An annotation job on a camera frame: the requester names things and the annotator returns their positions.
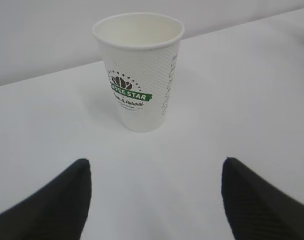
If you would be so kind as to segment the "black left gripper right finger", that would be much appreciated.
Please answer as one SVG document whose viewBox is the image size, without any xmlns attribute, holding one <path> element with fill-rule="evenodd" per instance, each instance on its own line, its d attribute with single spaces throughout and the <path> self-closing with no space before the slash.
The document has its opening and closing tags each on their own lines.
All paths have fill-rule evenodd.
<svg viewBox="0 0 304 240">
<path fill-rule="evenodd" d="M 236 240 L 304 240 L 304 204 L 236 158 L 223 163 L 221 195 Z"/>
</svg>

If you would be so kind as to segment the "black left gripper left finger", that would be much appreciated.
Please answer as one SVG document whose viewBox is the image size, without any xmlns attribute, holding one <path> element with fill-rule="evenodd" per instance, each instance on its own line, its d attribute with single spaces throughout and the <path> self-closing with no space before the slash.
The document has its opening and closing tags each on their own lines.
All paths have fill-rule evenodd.
<svg viewBox="0 0 304 240">
<path fill-rule="evenodd" d="M 0 213 L 0 240 L 79 240 L 90 203 L 90 162 L 78 159 L 33 195 Z"/>
</svg>

